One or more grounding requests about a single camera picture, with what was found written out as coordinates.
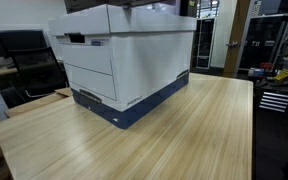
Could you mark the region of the white and blue bankers box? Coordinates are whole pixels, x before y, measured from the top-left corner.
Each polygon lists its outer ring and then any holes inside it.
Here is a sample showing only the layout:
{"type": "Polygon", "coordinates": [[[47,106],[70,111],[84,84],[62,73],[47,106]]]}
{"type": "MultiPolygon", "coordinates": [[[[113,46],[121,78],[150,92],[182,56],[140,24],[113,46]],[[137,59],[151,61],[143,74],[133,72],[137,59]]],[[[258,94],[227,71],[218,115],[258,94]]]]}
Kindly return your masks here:
{"type": "Polygon", "coordinates": [[[127,129],[189,81],[197,20],[103,4],[49,20],[77,104],[127,129]]]}

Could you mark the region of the black glass display cabinet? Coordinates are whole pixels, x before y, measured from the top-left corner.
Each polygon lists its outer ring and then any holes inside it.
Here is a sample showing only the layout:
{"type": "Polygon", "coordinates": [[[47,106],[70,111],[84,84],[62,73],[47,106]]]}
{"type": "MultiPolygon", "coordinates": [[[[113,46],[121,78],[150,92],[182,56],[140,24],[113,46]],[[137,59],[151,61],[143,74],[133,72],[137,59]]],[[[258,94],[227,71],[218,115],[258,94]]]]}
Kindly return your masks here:
{"type": "Polygon", "coordinates": [[[214,18],[198,19],[193,50],[193,67],[208,69],[211,58],[214,18]]]}

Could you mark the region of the black mesh office chair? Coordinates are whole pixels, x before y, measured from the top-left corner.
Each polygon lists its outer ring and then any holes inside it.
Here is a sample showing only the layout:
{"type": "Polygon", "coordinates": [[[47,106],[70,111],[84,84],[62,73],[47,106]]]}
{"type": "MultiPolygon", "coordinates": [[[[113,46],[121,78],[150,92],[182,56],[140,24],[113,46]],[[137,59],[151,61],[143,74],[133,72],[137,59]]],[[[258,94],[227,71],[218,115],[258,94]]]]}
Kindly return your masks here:
{"type": "Polygon", "coordinates": [[[0,31],[0,42],[12,58],[28,97],[43,97],[68,86],[42,30],[0,31]]]}

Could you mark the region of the black tool cabinet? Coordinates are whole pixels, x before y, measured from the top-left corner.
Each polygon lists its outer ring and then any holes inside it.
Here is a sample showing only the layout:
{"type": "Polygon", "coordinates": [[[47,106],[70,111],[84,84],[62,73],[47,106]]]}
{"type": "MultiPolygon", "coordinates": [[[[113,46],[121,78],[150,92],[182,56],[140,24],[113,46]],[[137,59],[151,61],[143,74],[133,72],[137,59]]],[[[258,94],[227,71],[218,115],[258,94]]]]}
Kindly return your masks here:
{"type": "Polygon", "coordinates": [[[254,88],[259,109],[278,112],[288,118],[288,85],[274,86],[266,80],[260,80],[254,88]]]}

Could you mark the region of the yellow tool on cabinet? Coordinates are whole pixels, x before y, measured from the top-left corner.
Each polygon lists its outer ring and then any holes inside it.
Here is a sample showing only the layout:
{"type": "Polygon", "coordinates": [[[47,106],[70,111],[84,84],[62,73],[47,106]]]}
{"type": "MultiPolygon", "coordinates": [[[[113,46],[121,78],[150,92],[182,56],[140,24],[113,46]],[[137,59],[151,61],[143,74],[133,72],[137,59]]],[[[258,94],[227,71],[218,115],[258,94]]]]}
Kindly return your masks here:
{"type": "Polygon", "coordinates": [[[281,70],[274,78],[274,81],[283,81],[288,79],[288,69],[281,70]]]}

